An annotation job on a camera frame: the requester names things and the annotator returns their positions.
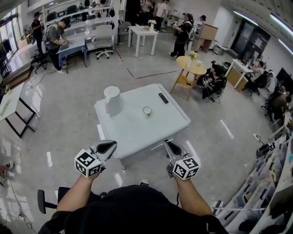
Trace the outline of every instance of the cable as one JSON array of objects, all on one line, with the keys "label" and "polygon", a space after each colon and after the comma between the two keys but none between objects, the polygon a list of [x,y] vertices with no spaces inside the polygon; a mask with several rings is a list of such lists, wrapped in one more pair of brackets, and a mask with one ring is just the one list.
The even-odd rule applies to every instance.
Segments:
[{"label": "cable", "polygon": [[10,215],[10,214],[6,214],[6,221],[4,222],[4,224],[7,223],[7,216],[11,216],[11,217],[13,217],[13,218],[21,218],[21,217],[23,217],[23,220],[24,220],[24,222],[25,222],[27,228],[30,229],[30,230],[32,230],[35,234],[37,234],[37,232],[33,229],[33,224],[32,224],[32,222],[28,219],[28,217],[27,217],[27,216],[24,214],[24,212],[22,211],[22,207],[21,207],[21,205],[20,205],[20,203],[19,203],[19,201],[18,201],[18,199],[17,199],[17,197],[16,197],[16,195],[15,195],[15,192],[14,192],[14,189],[13,189],[13,186],[12,186],[12,182],[11,182],[10,177],[9,177],[8,175],[7,175],[7,177],[8,177],[8,179],[9,179],[9,182],[10,182],[10,185],[11,185],[11,189],[12,189],[12,192],[13,192],[13,195],[14,195],[14,197],[15,197],[15,199],[16,199],[16,201],[17,201],[17,204],[18,204],[18,206],[19,206],[20,213],[18,214],[18,217],[15,217],[15,216]]},{"label": "cable", "polygon": [[[35,84],[34,86],[31,86],[31,89],[33,89],[34,87],[36,87],[43,79],[44,79],[44,77],[46,76],[46,74],[51,74],[51,73],[54,73],[55,71],[53,71],[53,72],[47,72],[47,73],[45,73],[44,74],[44,76],[41,78],[41,80],[37,83],[37,84]],[[30,86],[31,85],[31,83],[35,80],[36,78],[34,78],[28,85],[27,85],[27,87],[28,86]]]},{"label": "cable", "polygon": [[177,201],[176,206],[178,206],[179,205],[179,192],[177,193],[177,199],[176,199],[176,201]]}]

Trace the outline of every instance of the jeans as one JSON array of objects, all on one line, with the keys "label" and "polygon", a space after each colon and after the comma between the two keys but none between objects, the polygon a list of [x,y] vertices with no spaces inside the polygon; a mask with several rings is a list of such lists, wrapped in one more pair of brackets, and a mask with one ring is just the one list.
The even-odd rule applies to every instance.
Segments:
[{"label": "jeans", "polygon": [[157,24],[155,24],[155,29],[160,31],[161,26],[162,26],[162,22],[163,22],[163,18],[156,16],[156,22],[157,22]]},{"label": "jeans", "polygon": [[54,67],[60,71],[61,70],[61,67],[59,66],[59,55],[57,54],[59,51],[59,47],[56,48],[56,49],[49,49],[49,56],[50,56],[50,59],[54,65]]},{"label": "jeans", "polygon": [[174,45],[174,51],[171,53],[171,56],[184,56],[185,55],[185,43],[178,43],[177,40]]}]

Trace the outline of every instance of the small cup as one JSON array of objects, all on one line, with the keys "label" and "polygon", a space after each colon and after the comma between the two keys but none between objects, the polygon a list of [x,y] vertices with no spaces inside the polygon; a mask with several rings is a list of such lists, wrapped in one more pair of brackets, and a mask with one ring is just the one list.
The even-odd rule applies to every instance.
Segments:
[{"label": "small cup", "polygon": [[152,109],[151,109],[150,107],[148,107],[148,106],[145,106],[145,107],[142,109],[142,111],[145,113],[145,115],[146,115],[147,117],[149,117],[149,116],[151,115],[151,113],[152,113]]}]

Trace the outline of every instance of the white shelving unit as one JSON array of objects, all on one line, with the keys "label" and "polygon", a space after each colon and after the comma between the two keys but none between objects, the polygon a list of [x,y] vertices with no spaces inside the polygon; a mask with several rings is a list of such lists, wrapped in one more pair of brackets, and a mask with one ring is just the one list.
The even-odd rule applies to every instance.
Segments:
[{"label": "white shelving unit", "polygon": [[[291,167],[289,156],[293,152],[293,138],[287,142],[286,136],[280,137],[275,142],[275,149],[260,158],[254,170],[246,179],[240,190],[216,217],[230,234],[244,234],[239,231],[239,226],[245,220],[255,220],[257,224],[250,234],[259,234],[266,227],[273,225],[275,220],[270,216],[270,204],[275,194],[292,185]],[[244,196],[252,193],[251,197],[244,200]],[[247,209],[265,208],[265,211],[251,211]],[[286,226],[284,234],[293,224],[293,214]]]}]

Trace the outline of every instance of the tiled floor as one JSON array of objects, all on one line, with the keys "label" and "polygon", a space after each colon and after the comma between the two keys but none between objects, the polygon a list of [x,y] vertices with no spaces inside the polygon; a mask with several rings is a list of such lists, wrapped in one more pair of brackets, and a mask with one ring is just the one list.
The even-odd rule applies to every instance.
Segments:
[{"label": "tiled floor", "polygon": [[[50,209],[47,215],[39,212],[37,190],[43,189],[46,200],[56,203],[55,191],[58,187],[72,186],[79,176],[74,169],[73,158],[80,149],[98,139],[99,121],[94,104],[103,99],[104,89],[117,85],[121,92],[125,92],[160,83],[170,90],[180,71],[175,59],[168,55],[173,43],[171,34],[160,34],[155,56],[152,57],[152,39],[147,38],[146,46],[140,48],[139,58],[135,58],[135,46],[128,49],[127,38],[124,38],[124,43],[117,47],[120,56],[114,53],[110,59],[102,57],[96,60],[95,54],[90,53],[88,68],[85,68],[82,60],[74,58],[69,65],[69,74],[47,74],[35,86],[45,74],[40,70],[29,81],[34,88],[29,87],[29,82],[25,84],[22,98],[38,114],[32,122],[36,132],[27,130],[19,139],[6,122],[1,122],[0,163],[10,159],[16,161],[16,169],[11,174],[14,192],[36,231],[54,212]],[[211,66],[212,60],[220,64],[231,60],[226,55],[199,54],[206,67]],[[54,71],[50,66],[46,72]],[[161,75],[134,79],[130,72],[135,78]],[[202,100],[200,89],[193,91],[189,101],[186,101],[186,95],[179,87],[172,93],[191,119],[190,127],[182,131],[176,140],[187,149],[192,147],[193,153],[201,160],[201,169],[193,179],[200,194],[209,204],[219,199],[228,202],[254,166],[255,151],[260,145],[253,133],[261,135],[263,140],[271,134],[269,122],[260,108],[263,97],[238,93],[229,83],[220,97],[220,104]],[[21,103],[18,112],[23,116],[29,115]],[[11,116],[10,121],[19,129],[23,127],[17,116]],[[47,154],[51,155],[52,166],[48,164]],[[108,192],[146,178],[171,202],[176,201],[177,190],[166,172],[168,161],[163,149],[130,157],[125,163],[127,170],[123,171],[119,162],[111,158],[107,170],[95,181],[92,190],[96,193]],[[8,181],[6,185],[7,188],[0,188],[0,213],[4,220],[7,214],[15,216],[18,209]],[[23,221],[10,216],[7,219],[7,226],[13,233],[32,233]]]}]

